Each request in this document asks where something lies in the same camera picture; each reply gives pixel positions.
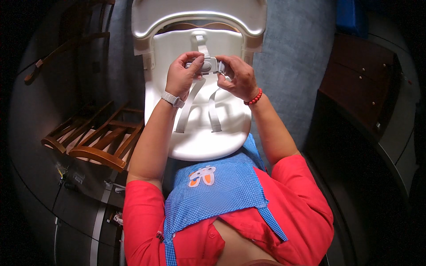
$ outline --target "white watch strap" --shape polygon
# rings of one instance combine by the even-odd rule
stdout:
[[[161,98],[165,99],[167,102],[171,103],[173,107],[179,107],[182,108],[185,105],[185,102],[181,100],[180,97],[175,97],[171,95],[170,93],[164,91],[161,95]]]

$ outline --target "gray strap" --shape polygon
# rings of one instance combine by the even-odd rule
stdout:
[[[210,118],[210,124],[212,125],[212,132],[220,132],[222,131],[222,128],[220,126],[220,121],[219,118],[217,117],[217,112],[216,112],[216,104],[214,102],[214,98],[216,96],[216,92],[220,90],[217,89],[211,96],[209,99],[209,118]]]
[[[196,35],[198,51],[204,54],[204,57],[210,57],[209,51],[207,50],[206,39],[202,35]]]
[[[200,91],[201,87],[206,83],[206,79],[202,78],[199,82],[195,83],[191,92],[188,95],[188,99],[185,101],[185,105],[182,108],[181,116],[179,117],[178,125],[176,126],[176,133],[183,133],[185,131],[186,124],[188,122],[189,110],[191,109],[192,102],[195,96]]]

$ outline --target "person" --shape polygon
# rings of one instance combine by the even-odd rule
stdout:
[[[184,62],[196,59],[188,68]],[[238,56],[217,85],[245,102],[259,96],[254,70]],[[180,55],[165,90],[186,100],[204,55]],[[164,201],[162,176],[177,107],[161,99],[132,155],[124,201],[128,265],[318,265],[333,239],[333,215],[306,161],[266,94],[249,104],[269,176],[250,134],[243,147],[221,159],[176,171]]]

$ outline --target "hand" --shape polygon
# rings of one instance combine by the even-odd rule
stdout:
[[[219,88],[229,91],[246,102],[251,101],[258,95],[259,88],[251,66],[236,55],[230,57],[218,55],[216,59],[227,63],[227,68],[228,66],[231,68],[225,69],[226,75],[232,79],[231,82],[227,81],[224,75],[217,74],[217,86]]]
[[[185,69],[185,63],[194,57],[197,58],[188,69]],[[201,79],[201,75],[195,75],[195,72],[201,68],[203,62],[204,54],[200,52],[191,51],[179,55],[169,67],[166,91],[175,97],[180,97],[182,101],[186,101],[193,79]]]

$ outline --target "fingers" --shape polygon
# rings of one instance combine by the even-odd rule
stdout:
[[[224,75],[217,73],[217,86],[225,91],[229,91],[234,85],[227,81]]]
[[[225,76],[228,76],[232,80],[235,77],[234,71],[232,70],[232,68],[228,64],[225,65]]]
[[[190,52],[186,52],[186,53],[179,55],[178,58],[176,59],[176,61],[178,61],[181,64],[184,64],[189,59],[199,57],[199,56],[204,56],[204,54],[197,52],[197,51],[190,51]]]
[[[227,63],[227,64],[230,64],[230,63],[231,63],[231,60],[232,60],[232,58],[231,58],[231,57],[226,56],[226,55],[217,55],[217,56],[215,56],[215,57],[216,57],[216,59],[217,59],[217,60],[219,60],[219,61],[223,61],[223,62],[225,62],[225,63]]]
[[[239,73],[247,65],[246,62],[244,62],[241,58],[239,58],[236,55],[231,55],[231,56],[218,55],[218,56],[216,56],[216,59],[227,63],[227,65],[232,70],[232,72],[229,72],[229,71],[227,71],[227,72],[231,75],[233,75],[234,73]]]
[[[189,66],[188,71],[194,75],[195,72],[197,72],[197,70],[199,70],[201,68],[201,66],[203,65],[204,62],[204,54],[198,56],[193,62],[192,64]]]

